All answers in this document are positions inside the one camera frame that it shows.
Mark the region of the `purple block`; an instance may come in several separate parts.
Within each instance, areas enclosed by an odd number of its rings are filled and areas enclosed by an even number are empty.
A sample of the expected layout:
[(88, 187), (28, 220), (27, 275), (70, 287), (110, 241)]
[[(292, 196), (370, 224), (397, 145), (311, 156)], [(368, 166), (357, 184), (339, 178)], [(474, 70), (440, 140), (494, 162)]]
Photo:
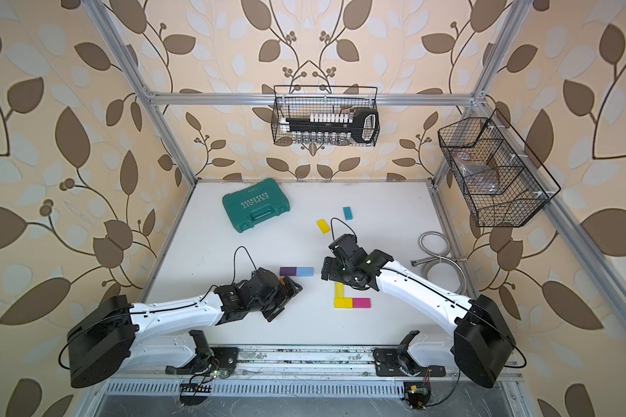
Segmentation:
[(297, 276), (297, 267), (281, 267), (279, 274), (280, 276)]

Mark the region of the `light blue block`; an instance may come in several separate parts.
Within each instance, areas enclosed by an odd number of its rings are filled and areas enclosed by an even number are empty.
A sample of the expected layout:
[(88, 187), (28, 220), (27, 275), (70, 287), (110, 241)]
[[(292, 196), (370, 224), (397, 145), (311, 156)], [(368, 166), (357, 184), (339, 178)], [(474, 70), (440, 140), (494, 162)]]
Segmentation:
[(315, 269), (313, 267), (296, 267), (297, 277), (311, 277), (314, 276)]

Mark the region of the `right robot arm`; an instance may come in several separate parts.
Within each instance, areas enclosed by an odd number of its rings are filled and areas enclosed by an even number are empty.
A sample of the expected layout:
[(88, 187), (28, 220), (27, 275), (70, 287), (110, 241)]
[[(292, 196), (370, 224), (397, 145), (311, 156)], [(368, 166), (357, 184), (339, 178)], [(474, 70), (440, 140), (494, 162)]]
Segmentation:
[(381, 250), (368, 254), (351, 234), (335, 239), (330, 251), (323, 262), (323, 280), (394, 296), (446, 332), (426, 336), (414, 330), (391, 359), (380, 363), (411, 377), (423, 376), (432, 366), (456, 368), (481, 387), (495, 385), (516, 350), (516, 340), (492, 299), (485, 295), (472, 299), (441, 288)]

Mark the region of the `long yellow-green block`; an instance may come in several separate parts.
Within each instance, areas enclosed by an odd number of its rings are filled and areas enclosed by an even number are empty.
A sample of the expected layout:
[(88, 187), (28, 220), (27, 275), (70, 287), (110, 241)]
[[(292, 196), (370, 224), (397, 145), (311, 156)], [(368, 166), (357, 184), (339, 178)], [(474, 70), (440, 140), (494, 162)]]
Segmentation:
[(344, 285), (342, 283), (335, 283), (335, 295), (336, 299), (344, 299)]

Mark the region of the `magenta block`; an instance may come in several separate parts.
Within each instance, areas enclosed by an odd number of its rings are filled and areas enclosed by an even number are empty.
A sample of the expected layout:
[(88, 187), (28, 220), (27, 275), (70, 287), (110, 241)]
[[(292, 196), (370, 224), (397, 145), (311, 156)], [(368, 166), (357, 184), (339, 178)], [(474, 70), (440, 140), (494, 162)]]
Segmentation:
[(352, 300), (353, 309), (370, 309), (371, 308), (370, 298), (352, 298), (351, 300)]

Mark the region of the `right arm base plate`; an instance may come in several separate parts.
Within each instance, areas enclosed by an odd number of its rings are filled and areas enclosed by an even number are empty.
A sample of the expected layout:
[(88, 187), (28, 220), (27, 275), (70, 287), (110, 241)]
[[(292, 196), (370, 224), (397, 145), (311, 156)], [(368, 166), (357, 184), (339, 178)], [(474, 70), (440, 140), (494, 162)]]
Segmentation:
[(397, 347), (373, 349), (372, 355), (377, 376), (445, 377), (445, 367), (440, 365), (420, 366), (408, 353), (408, 347), (419, 334), (419, 330), (413, 330), (403, 338)]

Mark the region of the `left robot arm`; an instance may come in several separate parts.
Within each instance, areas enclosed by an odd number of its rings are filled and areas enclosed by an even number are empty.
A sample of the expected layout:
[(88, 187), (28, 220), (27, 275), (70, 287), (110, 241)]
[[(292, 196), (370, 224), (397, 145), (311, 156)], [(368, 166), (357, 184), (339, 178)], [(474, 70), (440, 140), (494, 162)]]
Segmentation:
[(214, 353), (204, 330), (259, 312), (273, 321), (302, 291), (290, 277), (257, 269), (250, 279), (213, 285), (204, 295), (165, 303), (130, 303), (116, 295), (67, 335), (71, 387), (84, 389), (121, 369), (163, 367), (168, 375), (216, 375), (232, 366)]

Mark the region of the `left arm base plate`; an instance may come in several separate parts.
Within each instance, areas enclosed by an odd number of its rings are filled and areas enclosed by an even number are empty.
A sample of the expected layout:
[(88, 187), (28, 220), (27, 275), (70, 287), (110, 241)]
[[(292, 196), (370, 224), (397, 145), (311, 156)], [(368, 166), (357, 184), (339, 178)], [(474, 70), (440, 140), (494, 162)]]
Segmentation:
[(235, 372), (238, 347), (210, 347), (203, 330), (190, 330), (189, 336), (195, 342), (195, 355), (182, 367), (167, 366), (167, 375), (219, 375), (226, 379)]

